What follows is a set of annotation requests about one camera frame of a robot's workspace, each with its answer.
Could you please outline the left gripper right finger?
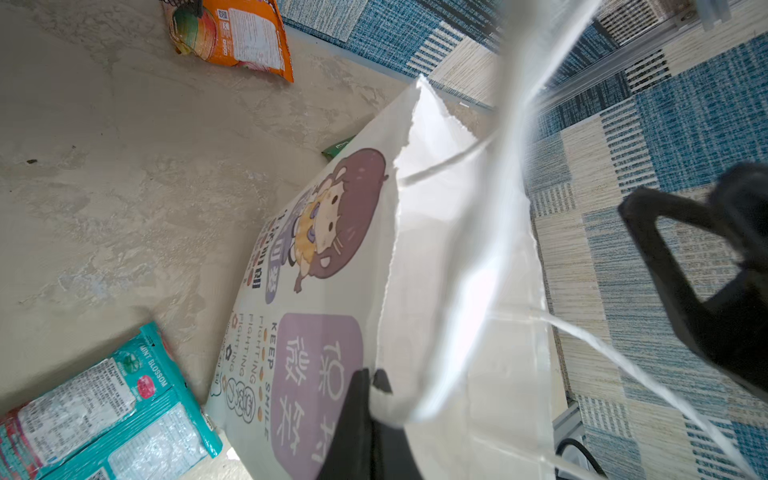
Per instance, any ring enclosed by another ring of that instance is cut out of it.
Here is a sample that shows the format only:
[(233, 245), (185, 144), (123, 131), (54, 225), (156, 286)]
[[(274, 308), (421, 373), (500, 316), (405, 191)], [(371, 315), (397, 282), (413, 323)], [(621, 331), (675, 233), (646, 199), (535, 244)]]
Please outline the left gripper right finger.
[(422, 480), (404, 429), (371, 419), (370, 478)]

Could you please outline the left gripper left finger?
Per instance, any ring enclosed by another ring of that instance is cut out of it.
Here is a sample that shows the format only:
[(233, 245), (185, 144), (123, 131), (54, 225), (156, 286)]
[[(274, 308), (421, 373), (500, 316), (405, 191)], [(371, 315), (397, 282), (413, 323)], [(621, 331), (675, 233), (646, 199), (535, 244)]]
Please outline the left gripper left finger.
[(375, 422), (369, 412), (372, 386), (381, 385), (382, 369), (356, 371), (317, 479), (383, 479)]

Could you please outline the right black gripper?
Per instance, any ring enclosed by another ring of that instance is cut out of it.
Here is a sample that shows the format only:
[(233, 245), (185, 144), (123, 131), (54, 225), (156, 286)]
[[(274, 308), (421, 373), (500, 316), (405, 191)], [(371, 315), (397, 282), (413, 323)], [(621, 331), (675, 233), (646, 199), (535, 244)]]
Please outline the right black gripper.
[[(707, 204), (640, 187), (618, 207), (678, 339), (754, 396), (767, 394), (767, 165), (726, 171)], [(666, 217), (724, 237), (742, 271), (700, 300), (657, 228)]]

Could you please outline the white paper bag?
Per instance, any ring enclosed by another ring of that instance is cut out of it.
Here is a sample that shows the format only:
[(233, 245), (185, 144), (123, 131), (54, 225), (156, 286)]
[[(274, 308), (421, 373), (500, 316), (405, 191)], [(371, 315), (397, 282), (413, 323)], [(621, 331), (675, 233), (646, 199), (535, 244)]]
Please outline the white paper bag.
[(317, 479), (367, 368), (384, 371), (371, 418), (405, 430), (423, 479), (589, 479), (555, 451), (552, 328), (757, 477), (681, 395), (547, 309), (524, 185), (535, 95), (597, 7), (504, 2), (494, 133), (477, 139), (419, 78), (262, 231), (206, 403), (252, 478)]

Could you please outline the Fox's spring tea bag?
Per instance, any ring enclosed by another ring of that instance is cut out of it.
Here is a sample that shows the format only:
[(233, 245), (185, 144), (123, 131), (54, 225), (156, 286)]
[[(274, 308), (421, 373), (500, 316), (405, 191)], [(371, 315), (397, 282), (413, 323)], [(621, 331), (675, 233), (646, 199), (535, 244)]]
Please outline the Fox's spring tea bag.
[(329, 147), (326, 147), (324, 150), (321, 151), (322, 156), (326, 158), (328, 161), (332, 161), (347, 145), (351, 143), (353, 139), (354, 139), (354, 136), (344, 139), (342, 141), (336, 142)]

